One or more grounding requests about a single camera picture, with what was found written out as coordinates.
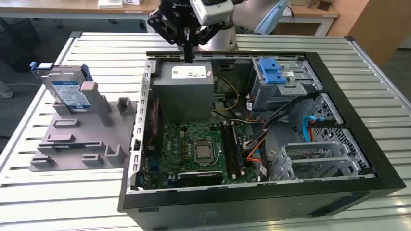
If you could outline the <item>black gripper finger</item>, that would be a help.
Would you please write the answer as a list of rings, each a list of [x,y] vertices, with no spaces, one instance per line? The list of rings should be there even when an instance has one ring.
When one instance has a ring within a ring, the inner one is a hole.
[[[199,22],[189,25],[188,32],[188,62],[192,63],[196,47],[199,45],[205,45],[217,32],[224,28],[225,22],[215,23],[209,26],[205,26],[204,29],[200,29],[201,25]]]
[[[164,40],[172,45],[177,45],[180,51],[184,54],[184,62],[188,62],[188,38],[185,28],[176,29],[168,22],[167,18],[161,14],[160,9],[156,9],[147,20],[149,26],[164,38]]]

